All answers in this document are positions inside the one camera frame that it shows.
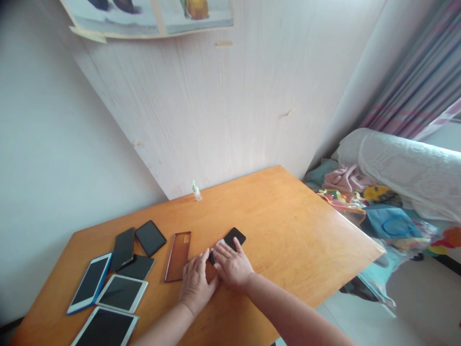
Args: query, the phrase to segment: left hand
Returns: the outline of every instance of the left hand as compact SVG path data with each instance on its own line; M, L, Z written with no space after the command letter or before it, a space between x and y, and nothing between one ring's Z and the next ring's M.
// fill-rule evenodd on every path
M205 276L206 260L210 250L206 249L194 257L182 270L182 287L179 302L183 303L194 317L203 310L219 285L219 275L208 284Z

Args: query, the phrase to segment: white blanket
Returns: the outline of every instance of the white blanket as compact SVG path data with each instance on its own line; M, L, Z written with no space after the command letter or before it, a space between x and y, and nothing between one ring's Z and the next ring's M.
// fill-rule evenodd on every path
M338 148L339 163L407 198L424 218L461 222L461 153L361 128Z

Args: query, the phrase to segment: small bottle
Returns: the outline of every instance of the small bottle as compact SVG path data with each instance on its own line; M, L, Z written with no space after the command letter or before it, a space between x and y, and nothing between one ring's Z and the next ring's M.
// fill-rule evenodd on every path
M202 200L202 195L200 194L200 190L198 189L197 185L195 185L195 181L192 181L192 191L194 192L194 196L196 200Z

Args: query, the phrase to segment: black smartphone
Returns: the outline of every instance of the black smartphone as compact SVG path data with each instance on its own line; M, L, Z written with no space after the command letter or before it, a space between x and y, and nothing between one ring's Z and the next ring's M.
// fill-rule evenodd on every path
M112 261L109 272L114 272L133 260L134 251L134 227L120 233L115 238Z
M229 245L234 251L237 251L237 247L234 244L234 237L238 239L240 245L243 245L243 243L246 240L246 236L244 236L242 232L240 232L237 228L234 227L224 237L224 242L227 245ZM208 260L211 262L211 264L215 264L215 257L213 255L213 251L210 252Z
M152 220L139 227L135 234L147 257L151 257L167 243L167 240Z
M134 255L133 261L117 270L117 274L128 276L133 279L144 280L149 274L154 262L155 259L150 257Z

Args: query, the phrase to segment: pink curtain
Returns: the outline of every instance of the pink curtain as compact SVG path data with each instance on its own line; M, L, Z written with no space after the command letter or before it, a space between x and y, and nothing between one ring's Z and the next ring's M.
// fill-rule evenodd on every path
M453 0L416 42L360 127L416 139L460 108L461 0Z

